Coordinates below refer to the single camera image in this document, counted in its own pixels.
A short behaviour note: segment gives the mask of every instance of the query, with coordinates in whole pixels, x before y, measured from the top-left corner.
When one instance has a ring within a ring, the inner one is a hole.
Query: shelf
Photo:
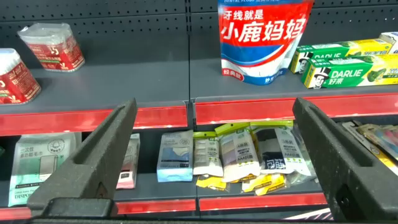
[[[1,106],[0,136],[92,131],[133,97],[139,106],[134,128],[187,126],[186,35],[109,35],[78,42],[86,64],[72,73],[46,72],[20,40],[1,44],[17,49],[42,91],[25,105]]]
[[[218,38],[214,32],[190,37],[190,98],[199,125],[292,119],[296,97],[310,100],[331,117],[398,113],[396,85],[317,91],[306,89],[291,72],[265,86],[224,77]]]

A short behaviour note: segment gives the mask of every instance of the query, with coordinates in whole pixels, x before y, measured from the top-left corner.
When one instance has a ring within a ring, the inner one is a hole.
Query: yellow tag
[[[247,180],[253,180],[253,179],[256,179],[256,178],[257,178],[257,176],[255,176],[253,174],[249,174],[249,175],[247,175],[245,177],[240,178],[239,180],[231,181],[231,183],[239,183],[239,182],[244,182],[244,181],[247,181]]]
[[[205,177],[201,175],[198,177],[197,186],[224,191],[226,188],[226,183],[222,182],[222,179],[222,177]]]
[[[267,187],[272,184],[272,174],[262,174],[257,178],[242,183],[242,191],[250,192],[253,190],[260,189],[262,187]]]
[[[265,195],[273,191],[276,191],[278,189],[281,189],[282,187],[285,187],[285,175],[272,174],[271,184],[268,185],[267,187],[263,187],[256,190],[256,195]]]

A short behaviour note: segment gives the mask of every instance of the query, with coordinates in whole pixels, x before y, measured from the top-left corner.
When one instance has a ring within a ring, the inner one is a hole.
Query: cardboard box
[[[380,39],[391,44],[391,49],[388,54],[398,54],[398,32],[385,32],[380,34]]]
[[[309,60],[308,89],[398,84],[398,54]]]
[[[309,59],[345,58],[352,56],[388,54],[391,45],[392,44],[382,39],[303,45],[297,47],[289,69],[294,74],[302,74],[308,65]]]

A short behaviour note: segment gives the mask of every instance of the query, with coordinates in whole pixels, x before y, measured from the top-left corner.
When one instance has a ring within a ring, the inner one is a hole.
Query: red label
[[[57,45],[28,44],[28,46],[45,69],[73,70],[84,61],[83,54],[73,36]]]
[[[223,75],[227,75],[227,76],[231,76],[231,77],[235,77],[238,80],[243,81],[244,77],[242,74],[240,74],[239,72],[229,69],[229,68],[223,68]]]
[[[39,84],[23,62],[0,75],[0,104],[26,103],[39,91]]]
[[[311,6],[310,2],[224,6],[219,13],[220,41],[242,47],[288,46],[304,32]]]

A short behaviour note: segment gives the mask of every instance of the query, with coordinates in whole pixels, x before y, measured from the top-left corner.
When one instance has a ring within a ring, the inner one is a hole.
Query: darlie toothpaste box
[[[391,49],[391,45],[392,44],[382,39],[303,45],[297,47],[289,69],[294,74],[302,74],[308,64],[308,60],[311,58],[344,58],[352,56],[388,54]]]
[[[302,82],[309,89],[398,84],[398,54],[310,59]]]
[[[283,74],[312,5],[310,0],[218,0],[223,75],[265,85]]]

